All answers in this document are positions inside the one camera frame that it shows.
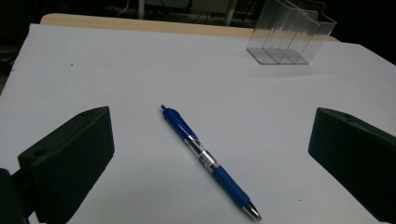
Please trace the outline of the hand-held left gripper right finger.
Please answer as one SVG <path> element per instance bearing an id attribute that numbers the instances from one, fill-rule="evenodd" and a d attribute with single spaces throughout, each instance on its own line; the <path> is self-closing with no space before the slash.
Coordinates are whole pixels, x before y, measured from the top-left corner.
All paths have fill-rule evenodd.
<path id="1" fill-rule="evenodd" d="M 308 153 L 377 220 L 396 224 L 396 136 L 320 107 Z"/>

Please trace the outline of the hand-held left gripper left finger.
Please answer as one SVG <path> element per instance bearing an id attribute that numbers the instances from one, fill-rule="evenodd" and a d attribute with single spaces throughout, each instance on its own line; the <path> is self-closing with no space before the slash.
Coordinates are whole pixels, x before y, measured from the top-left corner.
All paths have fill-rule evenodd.
<path id="1" fill-rule="evenodd" d="M 27 181 L 23 212 L 65 224 L 77 212 L 115 152 L 107 106 L 81 112 L 18 156 Z"/>

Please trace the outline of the blue retractable pen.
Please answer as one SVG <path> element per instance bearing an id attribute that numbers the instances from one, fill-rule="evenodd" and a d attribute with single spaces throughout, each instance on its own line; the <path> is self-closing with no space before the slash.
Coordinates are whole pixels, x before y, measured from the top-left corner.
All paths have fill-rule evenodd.
<path id="1" fill-rule="evenodd" d="M 161 105 L 164 119 L 169 123 L 181 140 L 191 149 L 199 162 L 212 175 L 223 188 L 235 205 L 256 221 L 261 221 L 262 216 L 248 195 L 239 187 L 227 171 L 203 146 L 198 136 L 187 122 L 173 108 Z"/>

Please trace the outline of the clear acrylic pen holder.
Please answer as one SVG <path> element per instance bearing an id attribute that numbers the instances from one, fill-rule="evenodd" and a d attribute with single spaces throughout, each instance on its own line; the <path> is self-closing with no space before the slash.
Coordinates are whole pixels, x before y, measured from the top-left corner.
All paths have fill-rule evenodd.
<path id="1" fill-rule="evenodd" d="M 260 64 L 309 64 L 337 22 L 319 0 L 266 0 L 247 51 Z"/>

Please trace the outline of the white board sheet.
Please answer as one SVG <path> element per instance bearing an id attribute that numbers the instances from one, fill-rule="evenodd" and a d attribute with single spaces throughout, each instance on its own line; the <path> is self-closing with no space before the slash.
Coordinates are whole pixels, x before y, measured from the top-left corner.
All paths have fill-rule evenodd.
<path id="1" fill-rule="evenodd" d="M 115 154 L 72 224 L 379 224 L 308 153 L 327 107 L 396 135 L 396 65 L 327 42 L 261 65 L 239 37 L 34 24 L 0 94 L 0 167 L 76 114 L 111 113 Z M 238 208 L 164 119 L 175 109 L 262 216 Z"/>

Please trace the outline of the white-legged desk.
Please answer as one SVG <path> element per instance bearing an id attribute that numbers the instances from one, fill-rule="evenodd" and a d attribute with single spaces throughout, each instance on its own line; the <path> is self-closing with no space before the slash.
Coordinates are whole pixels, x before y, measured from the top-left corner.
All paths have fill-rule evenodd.
<path id="1" fill-rule="evenodd" d="M 137 1 L 138 1 L 137 18 L 139 20 L 143 20 L 145 17 L 146 0 L 137 0 Z M 227 0 L 227 7 L 225 9 L 225 16 L 223 21 L 224 26 L 229 26 L 231 24 L 231 21 L 233 19 L 233 14 L 237 5 L 237 1 L 238 0 Z"/>

